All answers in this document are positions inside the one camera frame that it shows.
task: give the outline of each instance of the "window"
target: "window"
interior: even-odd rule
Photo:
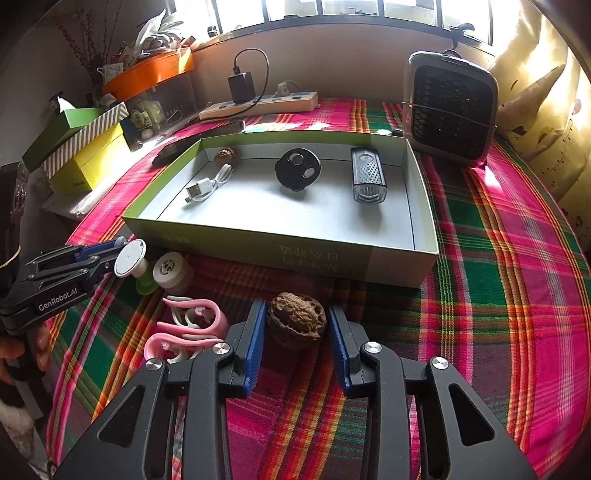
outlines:
[[[322,0],[325,15],[378,15],[377,0]]]
[[[263,23],[261,0],[217,0],[222,31]]]
[[[318,15],[316,0],[267,0],[269,20]]]
[[[488,0],[441,0],[443,27],[457,27],[462,23],[474,25],[466,35],[484,43],[490,42],[491,14]]]
[[[384,15],[435,26],[435,0],[384,0]]]
[[[462,23],[474,25],[466,36],[499,54],[509,44],[520,11],[520,0],[173,0],[176,8],[187,12],[199,41],[206,41],[207,28],[217,25],[226,33],[253,25],[271,24],[286,18],[324,15],[326,22],[335,15],[357,16],[364,23],[373,18],[380,24],[400,26],[406,20],[449,30]]]

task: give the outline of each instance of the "windowpane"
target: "windowpane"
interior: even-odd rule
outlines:
[[[316,0],[267,0],[267,11],[271,20],[318,15]]]
[[[217,10],[224,32],[264,22],[261,0],[217,0]]]
[[[325,15],[378,15],[377,0],[322,0]]]
[[[488,0],[441,0],[441,8],[445,28],[471,23],[476,29],[467,31],[466,35],[488,43],[491,29]]]
[[[211,4],[205,0],[175,0],[177,12],[181,13],[189,31],[198,42],[209,40],[207,29],[216,25],[216,16]]]
[[[386,17],[436,24],[434,0],[384,0]]]

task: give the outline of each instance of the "orange tray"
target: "orange tray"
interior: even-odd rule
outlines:
[[[124,102],[165,80],[195,68],[190,48],[156,55],[120,73],[103,85],[103,95],[112,93]]]

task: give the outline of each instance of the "yellow box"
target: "yellow box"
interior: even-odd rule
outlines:
[[[114,165],[129,153],[121,126],[114,125],[60,168],[51,178],[51,186],[63,195],[91,192],[111,172]]]

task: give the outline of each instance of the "pink hair clip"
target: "pink hair clip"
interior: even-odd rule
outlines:
[[[159,331],[144,346],[146,360],[175,363],[194,358],[201,350],[223,342],[228,334],[228,320],[211,300],[168,296],[163,301],[172,309],[174,324],[157,323]]]

